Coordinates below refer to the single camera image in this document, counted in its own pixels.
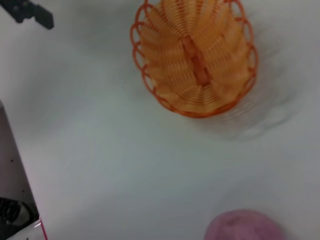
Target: orange basket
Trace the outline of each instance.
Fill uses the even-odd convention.
[[[258,53],[239,0],[144,0],[130,38],[146,88],[183,116],[224,113],[256,82]]]

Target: white surface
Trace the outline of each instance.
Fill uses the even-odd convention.
[[[200,240],[237,208],[317,239],[320,1],[244,0],[259,80],[296,93],[290,119],[247,141],[160,107],[131,57],[137,5],[102,2],[43,1],[53,31],[1,13],[0,98],[49,239]]]
[[[18,232],[8,240],[46,240],[40,220]]]

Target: woven basket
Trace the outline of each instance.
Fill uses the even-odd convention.
[[[224,113],[256,82],[253,30],[238,0],[145,0],[130,38],[146,88],[183,116]]]

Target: gray panel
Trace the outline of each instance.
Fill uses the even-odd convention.
[[[0,197],[34,203],[34,198],[10,128],[0,102]]]

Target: pink ball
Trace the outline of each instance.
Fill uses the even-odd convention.
[[[285,240],[279,227],[253,210],[235,210],[216,217],[204,240]]]

